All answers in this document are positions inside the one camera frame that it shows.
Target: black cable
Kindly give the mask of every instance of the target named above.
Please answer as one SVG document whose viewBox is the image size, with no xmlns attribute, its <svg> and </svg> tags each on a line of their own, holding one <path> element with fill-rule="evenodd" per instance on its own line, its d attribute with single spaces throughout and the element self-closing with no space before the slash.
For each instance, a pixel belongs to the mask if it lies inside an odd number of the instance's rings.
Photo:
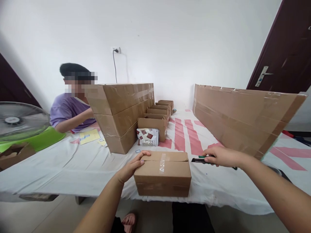
<svg viewBox="0 0 311 233">
<path fill-rule="evenodd" d="M 115 61 L 114 61 L 114 51 L 118 52 L 118 50 L 113 50 L 113 51 L 112 51 L 113 63 L 114 63 L 114 70 L 115 70 L 115 73 L 116 73 L 116 82 L 118 83 L 118 81 L 117 81 L 117 69 L 116 69 L 116 63 L 115 63 Z"/>
</svg>

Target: utility knife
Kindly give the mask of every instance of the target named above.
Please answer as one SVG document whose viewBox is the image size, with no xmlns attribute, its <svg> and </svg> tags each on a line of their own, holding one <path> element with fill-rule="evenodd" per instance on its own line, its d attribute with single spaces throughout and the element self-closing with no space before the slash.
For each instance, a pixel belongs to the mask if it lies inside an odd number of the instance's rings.
<svg viewBox="0 0 311 233">
<path fill-rule="evenodd" d="M 199 156 L 199 158 L 193 158 L 191 162 L 198 162 L 198 163 L 203 163 L 203 164 L 214 164 L 210 162 L 205 162 L 204 160 L 205 156 Z"/>
</svg>

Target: hand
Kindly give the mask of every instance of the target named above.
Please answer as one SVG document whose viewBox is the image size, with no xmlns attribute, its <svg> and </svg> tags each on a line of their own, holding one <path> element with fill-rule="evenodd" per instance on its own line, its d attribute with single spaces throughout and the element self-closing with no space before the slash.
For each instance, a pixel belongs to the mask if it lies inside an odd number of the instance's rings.
<svg viewBox="0 0 311 233">
<path fill-rule="evenodd" d="M 88 108 L 87 110 L 85 110 L 81 114 L 85 117 L 86 120 L 89 119 L 89 118 L 94 117 L 94 114 L 93 114 L 93 111 L 92 111 L 91 108 Z"/>
<path fill-rule="evenodd" d="M 210 162 L 216 164 L 216 166 L 224 167 L 240 167 L 245 156 L 248 156 L 242 152 L 231 150 L 224 147 L 212 147 L 206 149 L 203 152 L 203 156 L 212 154 L 214 157 L 204 158 L 205 162 Z"/>
<path fill-rule="evenodd" d="M 144 161 L 140 160 L 144 155 L 150 156 L 151 153 L 147 150 L 143 150 L 115 174 L 120 183 L 124 184 L 127 182 L 134 175 L 136 168 L 144 164 Z"/>
</svg>

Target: fan grille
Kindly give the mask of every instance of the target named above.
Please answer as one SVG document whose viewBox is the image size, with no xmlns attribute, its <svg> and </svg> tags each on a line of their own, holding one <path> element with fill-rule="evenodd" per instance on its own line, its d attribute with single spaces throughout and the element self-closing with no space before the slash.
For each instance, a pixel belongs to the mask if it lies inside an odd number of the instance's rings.
<svg viewBox="0 0 311 233">
<path fill-rule="evenodd" d="M 43 109 L 18 102 L 0 102 L 0 141 L 15 141 L 43 132 L 50 116 Z"/>
</svg>

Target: black hair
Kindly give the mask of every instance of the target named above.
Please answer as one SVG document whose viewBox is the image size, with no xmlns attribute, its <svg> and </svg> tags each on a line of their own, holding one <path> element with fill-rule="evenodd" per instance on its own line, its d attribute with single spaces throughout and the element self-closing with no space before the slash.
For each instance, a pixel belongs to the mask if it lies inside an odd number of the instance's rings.
<svg viewBox="0 0 311 233">
<path fill-rule="evenodd" d="M 67 79 L 94 80 L 92 78 L 90 79 L 90 77 L 92 77 L 91 72 L 87 68 L 79 64 L 75 63 L 61 64 L 59 71 L 66 80 Z"/>
</svg>

